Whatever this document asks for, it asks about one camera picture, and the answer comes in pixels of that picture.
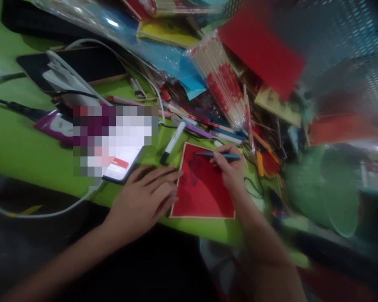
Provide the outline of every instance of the finger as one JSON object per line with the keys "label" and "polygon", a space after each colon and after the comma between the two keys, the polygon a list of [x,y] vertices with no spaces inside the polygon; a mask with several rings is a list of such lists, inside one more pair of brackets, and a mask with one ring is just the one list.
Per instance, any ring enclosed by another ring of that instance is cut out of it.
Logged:
{"label": "finger", "polygon": [[151,195],[151,197],[154,200],[154,203],[156,204],[155,208],[158,208],[158,206],[166,198],[176,197],[176,192],[177,187],[174,183],[165,182],[161,186],[159,186]]}
{"label": "finger", "polygon": [[154,182],[150,183],[146,187],[150,190],[151,193],[153,193],[159,186],[161,186],[165,182],[175,182],[179,177],[181,177],[184,174],[183,171],[177,171],[173,173],[169,173],[163,177],[158,178]]}
{"label": "finger", "polygon": [[127,179],[126,185],[130,185],[132,183],[139,181],[142,173],[144,171],[147,171],[147,170],[153,168],[153,167],[154,166],[142,166],[142,167],[137,168],[136,170],[133,171],[133,173]]}
{"label": "finger", "polygon": [[214,155],[215,162],[220,167],[220,169],[224,173],[230,173],[232,167],[230,166],[226,158],[218,152],[213,152],[213,155]]}
{"label": "finger", "polygon": [[164,200],[156,212],[154,213],[154,217],[158,220],[161,216],[164,216],[165,213],[172,207],[172,205],[179,200],[178,197],[170,197],[167,200]]}
{"label": "finger", "polygon": [[230,153],[230,154],[241,155],[241,152],[239,152],[238,147],[234,144],[223,145],[220,148],[217,148],[215,151],[219,153]]}
{"label": "finger", "polygon": [[174,169],[174,166],[168,166],[168,167],[158,168],[158,169],[156,169],[154,171],[151,171],[146,176],[144,176],[143,179],[140,180],[140,182],[141,182],[141,184],[143,186],[146,186],[147,184],[149,184],[149,183],[153,182],[154,180],[156,180],[161,175],[164,175],[165,173],[168,173],[168,172],[172,171],[173,169]]}

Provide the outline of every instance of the bundle of wooden sticks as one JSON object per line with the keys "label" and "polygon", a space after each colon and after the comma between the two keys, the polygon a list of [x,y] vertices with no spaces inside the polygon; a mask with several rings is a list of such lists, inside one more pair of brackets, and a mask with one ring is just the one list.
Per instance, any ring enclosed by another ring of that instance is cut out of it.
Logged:
{"label": "bundle of wooden sticks", "polygon": [[217,33],[205,37],[188,53],[231,127],[242,129],[247,117],[248,98],[241,92]]}

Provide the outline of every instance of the white cable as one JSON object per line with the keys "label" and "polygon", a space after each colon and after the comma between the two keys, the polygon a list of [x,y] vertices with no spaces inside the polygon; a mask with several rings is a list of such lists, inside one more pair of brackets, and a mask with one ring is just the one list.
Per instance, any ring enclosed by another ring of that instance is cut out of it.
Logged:
{"label": "white cable", "polygon": [[95,95],[100,101],[104,102],[105,104],[107,104],[108,106],[112,106],[112,104],[110,102],[108,102],[106,99],[104,99],[98,92],[95,91],[95,89],[93,89],[65,60],[63,60],[56,52],[52,51],[52,50],[48,50],[46,52],[48,55],[50,54],[50,56],[52,57],[55,57],[56,60],[65,68],[67,69],[68,71],[70,71],[70,73],[75,76],[77,78],[77,80],[79,80],[84,86],[87,87],[87,89],[93,94]]}
{"label": "white cable", "polygon": [[80,44],[83,44],[83,43],[86,43],[86,42],[91,42],[91,43],[97,43],[97,44],[100,44],[102,45],[103,47],[106,47],[108,48],[111,52],[113,52],[115,54],[115,56],[122,60],[125,64],[127,64],[131,69],[133,69],[134,71],[136,71],[137,73],[139,73],[140,75],[143,76],[143,78],[145,78],[148,83],[154,88],[157,96],[158,96],[158,101],[160,103],[160,106],[161,106],[161,112],[162,112],[162,116],[163,116],[163,120],[162,121],[158,121],[159,124],[163,124],[165,123],[165,113],[164,113],[164,104],[163,104],[163,101],[162,101],[162,98],[161,98],[161,95],[160,95],[160,92],[157,88],[157,86],[145,75],[143,74],[141,71],[139,71],[137,68],[135,68],[132,64],[130,64],[128,61],[126,61],[123,57],[121,57],[115,50],[113,50],[112,48],[110,48],[108,45],[106,45],[105,43],[102,43],[101,41],[98,41],[98,40],[95,40],[95,39],[80,39],[80,40],[77,40],[77,41],[74,41],[73,43],[71,43],[70,45],[68,45],[65,50],[69,50],[69,49],[72,49]]}
{"label": "white cable", "polygon": [[70,211],[71,209],[73,209],[76,206],[78,206],[79,204],[81,204],[84,200],[89,198],[96,190],[98,190],[103,183],[104,183],[104,181],[101,180],[100,184],[97,187],[89,187],[88,193],[86,195],[84,195],[79,201],[73,203],[71,206],[69,206],[68,208],[66,208],[64,210],[61,210],[61,211],[58,211],[58,212],[55,212],[55,213],[37,214],[37,215],[24,215],[24,214],[18,215],[16,213],[6,211],[6,210],[4,210],[0,207],[0,214],[3,214],[5,216],[11,217],[11,218],[24,218],[24,219],[49,218],[49,217],[58,216],[58,215],[61,215],[61,214],[64,214],[64,213]]}

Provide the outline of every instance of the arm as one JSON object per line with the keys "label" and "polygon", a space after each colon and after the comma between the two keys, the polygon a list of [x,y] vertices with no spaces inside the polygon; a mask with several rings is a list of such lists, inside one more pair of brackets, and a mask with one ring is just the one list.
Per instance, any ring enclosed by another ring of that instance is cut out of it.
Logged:
{"label": "arm", "polygon": [[115,199],[105,221],[41,270],[1,297],[0,301],[47,301],[108,255],[147,232],[175,203],[181,172],[159,168],[143,178],[148,167],[134,171]]}
{"label": "arm", "polygon": [[228,163],[220,152],[240,155],[235,145],[224,145],[214,152],[212,163],[223,172],[236,214],[242,224],[255,278],[255,301],[306,301],[297,270],[284,244],[257,209],[244,183],[244,161]]}

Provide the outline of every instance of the charging cable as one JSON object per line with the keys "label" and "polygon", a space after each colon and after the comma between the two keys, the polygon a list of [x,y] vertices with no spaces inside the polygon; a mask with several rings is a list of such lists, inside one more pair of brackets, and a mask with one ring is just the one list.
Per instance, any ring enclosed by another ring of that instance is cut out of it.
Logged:
{"label": "charging cable", "polygon": [[[156,92],[157,94],[157,97],[158,97],[158,101],[159,101],[159,104],[160,104],[160,107],[161,107],[161,111],[162,111],[162,117],[163,119],[161,121],[158,121],[159,124],[163,124],[165,123],[165,112],[164,112],[164,104],[163,104],[163,99],[161,98],[161,95],[160,95],[160,91],[159,89],[157,88],[157,86],[145,75],[143,74],[141,71],[139,71],[137,68],[135,68],[132,64],[130,64],[128,61],[126,61],[123,57],[121,57],[115,50],[113,50],[112,48],[110,48],[107,44],[105,43],[102,43],[101,41],[98,41],[98,40],[95,40],[95,39],[80,39],[80,40],[77,40],[77,41],[74,41],[73,43],[71,43],[70,45],[68,45],[65,50],[69,50],[69,49],[72,49],[72,48],[75,48],[76,46],[79,46],[83,43],[87,43],[87,42],[91,42],[91,43],[96,43],[96,44],[100,44],[102,45],[103,47],[106,47],[107,49],[109,49],[112,53],[114,53],[114,55],[119,59],[121,60],[122,62],[124,62],[126,65],[128,65],[131,69],[133,69],[134,71],[136,71],[137,73],[139,73],[141,76],[143,76],[143,78],[145,78],[148,83],[153,87],[154,91]],[[62,58],[60,58],[59,62],[62,63],[62,61],[64,62],[64,60]],[[96,97],[98,97],[99,100],[103,101],[104,102],[104,98],[102,96],[100,96],[86,81],[84,81],[83,78],[81,78],[80,75],[78,75],[77,72],[75,72],[75,70],[73,70],[73,68],[71,68],[71,66],[69,64],[67,65],[64,65],[64,67],[70,71],[70,73],[75,76],[80,82],[82,82],[84,84],[84,86],[86,86],[91,92],[93,95],[95,95]],[[104,102],[105,104],[109,105],[109,106],[112,106],[107,100],[105,100]]]}
{"label": "charging cable", "polygon": [[58,211],[58,212],[55,212],[55,213],[51,213],[51,214],[36,214],[36,215],[25,215],[25,214],[16,214],[16,213],[11,213],[9,211],[6,211],[4,209],[2,209],[0,207],[0,214],[2,215],[5,215],[7,217],[11,217],[11,218],[24,218],[24,219],[38,219],[38,218],[50,218],[50,217],[55,217],[55,216],[58,216],[58,215],[61,215],[61,214],[64,214],[68,211],[70,211],[71,209],[75,208],[76,206],[78,206],[79,204],[81,204],[84,200],[88,199],[95,191],[97,191],[101,186],[102,184],[104,183],[103,180],[100,181],[100,184],[96,187],[89,187],[88,189],[88,193],[86,195],[84,195],[80,200],[78,200],[77,202],[73,203],[71,206],[69,206],[68,208],[64,209],[64,210],[61,210],[61,211]]}
{"label": "charging cable", "polygon": [[33,120],[34,122],[37,122],[41,118],[43,118],[45,115],[49,113],[49,111],[44,111],[41,109],[35,109],[35,108],[29,108],[27,106],[18,104],[16,102],[8,102],[0,99],[0,104],[6,105],[8,108],[11,108],[14,111],[17,111],[18,113],[21,113],[22,115],[25,115],[30,120]]}

